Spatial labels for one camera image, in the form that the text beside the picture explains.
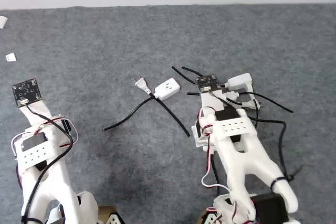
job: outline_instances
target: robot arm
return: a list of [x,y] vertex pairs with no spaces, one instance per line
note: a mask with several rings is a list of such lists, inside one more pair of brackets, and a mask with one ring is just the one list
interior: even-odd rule
[[[284,177],[283,173],[267,155],[256,129],[246,111],[242,109],[244,105],[239,108],[236,103],[230,102],[238,98],[238,94],[233,92],[236,89],[244,88],[247,92],[253,92],[250,75],[244,74],[230,79],[225,85],[230,91],[226,93],[223,93],[218,85],[213,85],[214,75],[201,78],[202,81],[199,81],[200,78],[196,79],[196,84],[201,92],[202,109],[192,131],[197,147],[202,146],[204,150],[209,147],[209,153],[218,152],[227,174],[229,194],[214,200],[214,207],[218,215],[222,215],[223,223],[253,223],[262,215],[257,212],[253,195],[246,190],[247,174],[255,174],[267,186],[272,187],[273,192],[281,196],[280,201],[284,203],[283,209],[286,214],[297,211],[297,198],[288,181],[278,180]],[[285,221],[279,223],[298,223],[288,217],[283,220]]]
[[62,153],[68,151],[63,148],[69,146],[67,136],[39,115],[47,117],[68,134],[71,134],[70,121],[61,115],[51,117],[40,98],[35,79],[13,86],[13,92],[18,107],[31,124],[24,134],[20,134],[20,138],[14,138],[12,142],[24,195],[22,223],[42,223],[48,204],[57,200],[60,205],[51,211],[47,224],[101,224],[93,195],[86,191],[77,195],[73,191],[65,160],[59,159]]

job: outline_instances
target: black sensor module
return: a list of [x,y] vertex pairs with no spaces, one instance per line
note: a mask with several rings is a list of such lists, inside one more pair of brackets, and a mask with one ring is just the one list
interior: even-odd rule
[[36,78],[12,86],[18,108],[42,100]]
[[196,85],[201,93],[221,89],[221,85],[219,85],[219,81],[214,74],[196,78]]

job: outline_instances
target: white power adapter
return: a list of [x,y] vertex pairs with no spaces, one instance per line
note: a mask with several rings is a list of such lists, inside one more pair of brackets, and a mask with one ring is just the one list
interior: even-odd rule
[[155,88],[154,96],[155,98],[159,98],[161,101],[163,101],[178,93],[179,90],[180,85],[175,81],[174,78],[170,78]]
[[228,88],[230,91],[245,89],[248,92],[253,92],[252,77],[249,73],[232,77],[227,80],[227,83],[225,83],[225,87]]

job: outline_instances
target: gray carpet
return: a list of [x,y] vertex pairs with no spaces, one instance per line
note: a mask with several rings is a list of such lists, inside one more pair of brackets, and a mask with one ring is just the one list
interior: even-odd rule
[[[302,223],[336,219],[336,5],[231,5],[5,10],[0,30],[0,216],[19,223],[22,194],[10,140],[28,127],[11,85],[36,77],[53,114],[72,119],[80,141],[66,157],[73,188],[98,204],[116,205],[126,223],[194,223],[215,189],[201,186],[205,153],[152,101],[109,132],[146,94],[132,77],[155,87],[175,77],[181,90],[167,106],[188,127],[201,105],[171,65],[216,73],[225,81],[250,72],[255,90],[292,108],[265,102],[264,119],[288,123],[284,155]],[[18,61],[5,55],[14,52]],[[280,126],[259,125],[278,162]],[[222,182],[225,175],[220,172]],[[251,193],[267,188],[247,177]]]

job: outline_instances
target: black cable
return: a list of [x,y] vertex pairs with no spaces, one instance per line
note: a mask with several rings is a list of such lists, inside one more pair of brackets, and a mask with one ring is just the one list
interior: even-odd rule
[[118,123],[115,123],[114,125],[111,125],[109,127],[106,127],[105,129],[103,129],[103,131],[107,131],[109,129],[115,128],[117,126],[119,126],[120,124],[124,123],[125,121],[127,121],[142,105],[144,105],[145,103],[149,102],[150,100],[154,99],[155,97],[149,97],[146,100],[144,100],[143,102],[141,102],[138,106],[135,107],[135,109],[128,115],[126,116],[123,120],[121,120]]
[[292,181],[295,177],[295,175],[297,174],[292,174],[292,175],[288,175],[287,173],[287,169],[285,166],[285,160],[284,160],[284,155],[282,153],[282,139],[284,137],[284,133],[286,131],[287,128],[287,124],[284,121],[278,121],[278,120],[265,120],[265,119],[257,119],[257,118],[253,118],[251,116],[249,116],[249,118],[253,121],[257,121],[257,122],[263,122],[263,123],[279,123],[282,124],[282,130],[279,136],[279,142],[278,142],[278,151],[279,151],[279,159],[280,159],[280,166],[282,169],[282,173],[284,174],[284,177],[286,178],[287,181]]
[[[215,166],[215,160],[214,160],[214,157],[215,157],[214,154],[211,154],[211,155],[210,155],[211,167],[212,167],[212,170],[214,171],[214,174],[215,174],[216,184],[220,184],[220,183],[219,183],[218,174],[217,174],[217,169],[216,169],[216,166]],[[219,196],[219,189],[220,189],[220,187],[217,186],[217,197]]]
[[59,126],[57,123],[55,123],[54,121],[52,121],[51,119],[49,119],[48,117],[44,116],[44,115],[41,115],[39,113],[36,113],[34,111],[32,111],[30,109],[30,107],[28,106],[28,104],[26,105],[27,109],[34,115],[37,115],[39,116],[40,118],[46,120],[48,123],[51,123],[53,126],[55,126],[56,128],[58,128],[60,131],[62,131],[62,133],[67,136],[69,138],[69,147],[63,152],[61,153],[58,157],[56,157],[53,161],[51,161],[47,166],[46,168],[41,172],[41,174],[38,176],[37,180],[36,180],[36,183],[31,191],[31,194],[29,196],[29,199],[27,201],[27,205],[26,205],[26,209],[25,209],[25,212],[24,212],[24,215],[22,216],[21,218],[21,223],[23,224],[26,224],[29,220],[30,221],[35,221],[36,220],[31,220],[33,218],[28,218],[28,215],[29,215],[29,210],[30,210],[30,207],[31,207],[31,204],[33,202],[33,199],[34,199],[34,196],[36,194],[36,191],[37,191],[37,188],[43,178],[43,176],[45,175],[45,173],[53,166],[54,163],[56,163],[57,161],[59,161],[61,158],[63,158],[65,155],[67,155],[67,153],[71,150],[72,146],[73,146],[73,139],[72,139],[72,136],[69,135],[61,126]]
[[201,95],[201,94],[197,92],[188,92],[187,95]]
[[274,179],[271,183],[271,185],[269,186],[269,188],[271,189],[271,191],[273,191],[273,187],[276,184],[276,182],[280,181],[280,180],[287,180],[285,177],[278,177],[276,179]]
[[21,188],[22,190],[22,183],[21,183],[21,179],[20,179],[20,174],[19,174],[19,166],[18,164],[16,163],[16,177],[17,177],[17,182],[19,183],[19,187]]
[[192,83],[192,84],[196,84],[194,81],[192,81],[191,79],[189,79],[187,76],[185,76],[184,74],[182,74],[180,71],[178,71],[174,66],[172,66],[172,69],[178,73],[180,76],[182,76],[184,79],[186,79],[188,82]]
[[35,218],[27,218],[27,221],[34,221],[36,223],[43,224],[42,221],[40,221],[39,219],[35,219]]
[[231,104],[229,104],[227,101],[223,100],[222,98],[220,97],[217,97],[213,92],[209,91],[210,95],[212,95],[213,97],[219,99],[222,103],[224,103],[225,105],[227,106],[230,106],[232,108],[234,108]]
[[241,102],[236,102],[236,101],[234,101],[234,100],[231,100],[230,98],[226,98],[226,100],[227,101],[229,101],[230,103],[234,103],[234,104],[236,104],[236,105],[239,105],[239,106],[243,106],[243,104],[241,103]]
[[156,101],[162,106],[164,107],[167,112],[173,117],[173,119],[179,124],[179,126],[182,128],[182,130],[184,131],[184,133],[189,137],[190,133],[189,131],[185,128],[185,126],[183,125],[183,123],[180,121],[180,119],[177,118],[177,116],[159,99],[159,98],[155,98],[155,96],[153,94],[150,94],[151,98],[156,99]]
[[194,73],[194,74],[198,75],[199,77],[203,77],[203,75],[201,73],[197,72],[196,70],[193,70],[193,69],[190,69],[190,68],[186,68],[186,67],[181,67],[181,68],[184,69],[184,70],[187,70],[187,71],[189,71],[191,73]]
[[262,98],[264,98],[264,99],[266,99],[266,100],[274,103],[275,105],[279,106],[280,108],[282,108],[284,110],[287,110],[290,113],[294,113],[293,110],[290,110],[289,108],[286,108],[285,106],[282,106],[281,104],[277,103],[276,101],[273,101],[272,99],[270,99],[270,98],[268,98],[268,97],[266,97],[266,96],[264,96],[262,94],[258,94],[258,93],[255,93],[255,92],[242,92],[242,93],[239,93],[239,94],[254,94],[256,96],[262,97]]
[[[258,105],[257,105],[256,99],[253,99],[253,102],[254,102],[254,106],[256,108],[256,119],[259,119],[259,110],[258,110]],[[258,126],[258,121],[255,122],[254,128],[257,128],[257,126]]]

